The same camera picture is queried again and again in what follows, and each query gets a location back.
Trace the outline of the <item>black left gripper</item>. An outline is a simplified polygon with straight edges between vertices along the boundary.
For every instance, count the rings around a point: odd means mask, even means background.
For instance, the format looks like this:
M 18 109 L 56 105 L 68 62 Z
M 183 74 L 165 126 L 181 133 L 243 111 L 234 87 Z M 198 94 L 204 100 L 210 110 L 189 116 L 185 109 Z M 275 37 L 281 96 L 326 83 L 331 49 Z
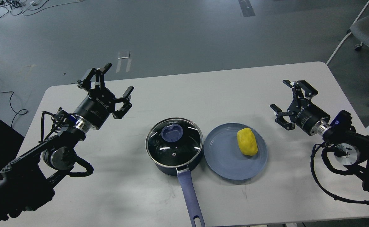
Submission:
M 93 129 L 99 130 L 112 112 L 114 119 L 122 119 L 131 109 L 130 102 L 133 86 L 129 86 L 122 97 L 115 95 L 105 87 L 105 73 L 112 67 L 112 63 L 101 68 L 89 69 L 86 76 L 77 81 L 77 87 L 88 92 L 85 99 L 78 105 L 73 114 L 88 121 Z M 115 110 L 115 105 L 122 103 L 122 107 Z

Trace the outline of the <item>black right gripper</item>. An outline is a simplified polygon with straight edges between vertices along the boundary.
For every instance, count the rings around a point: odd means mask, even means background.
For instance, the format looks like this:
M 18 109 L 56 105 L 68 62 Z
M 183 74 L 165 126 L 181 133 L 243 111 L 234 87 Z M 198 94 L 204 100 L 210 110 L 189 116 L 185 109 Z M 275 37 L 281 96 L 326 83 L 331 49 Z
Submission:
M 310 136 L 316 134 L 314 126 L 321 120 L 327 123 L 330 120 L 329 114 L 311 102 L 318 91 L 305 80 L 291 82 L 285 79 L 283 83 L 292 89 L 293 100 L 287 112 L 283 112 L 275 104 L 270 105 L 276 116 L 275 122 L 287 131 L 295 129 L 297 125 Z M 284 116 L 290 116 L 291 122 L 286 121 Z

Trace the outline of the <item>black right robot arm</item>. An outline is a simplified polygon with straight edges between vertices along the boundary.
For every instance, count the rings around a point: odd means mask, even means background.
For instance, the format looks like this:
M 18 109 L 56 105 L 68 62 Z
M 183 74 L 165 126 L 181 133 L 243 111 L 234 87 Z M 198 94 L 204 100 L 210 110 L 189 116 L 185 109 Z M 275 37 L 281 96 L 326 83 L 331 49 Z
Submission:
M 329 192 L 320 184 L 314 169 L 315 155 L 321 150 L 322 161 L 329 171 L 358 177 L 362 189 L 369 192 L 369 136 L 357 133 L 351 114 L 345 110 L 330 122 L 330 115 L 311 102 L 318 92 L 308 82 L 285 79 L 283 83 L 292 90 L 293 99 L 285 112 L 275 104 L 270 105 L 275 122 L 288 131 L 297 126 L 307 135 L 320 135 L 323 139 L 321 144 L 314 145 L 310 155 L 310 171 L 316 184 L 334 200 L 369 205 L 369 200 L 352 200 Z

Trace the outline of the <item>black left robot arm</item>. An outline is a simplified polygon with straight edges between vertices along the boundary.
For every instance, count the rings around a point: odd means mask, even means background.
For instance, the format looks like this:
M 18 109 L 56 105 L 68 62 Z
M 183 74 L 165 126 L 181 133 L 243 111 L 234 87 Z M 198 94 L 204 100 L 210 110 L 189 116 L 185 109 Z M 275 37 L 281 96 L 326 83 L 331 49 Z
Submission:
M 99 130 L 112 115 L 121 119 L 131 109 L 130 86 L 117 98 L 105 86 L 105 73 L 112 63 L 88 70 L 77 86 L 87 92 L 74 112 L 62 108 L 51 115 L 52 128 L 41 134 L 37 146 L 10 161 L 0 174 L 0 221 L 18 217 L 23 211 L 35 211 L 51 201 L 55 186 L 66 176 L 87 177 L 93 166 L 79 157 L 75 145 L 83 141 L 91 129 Z

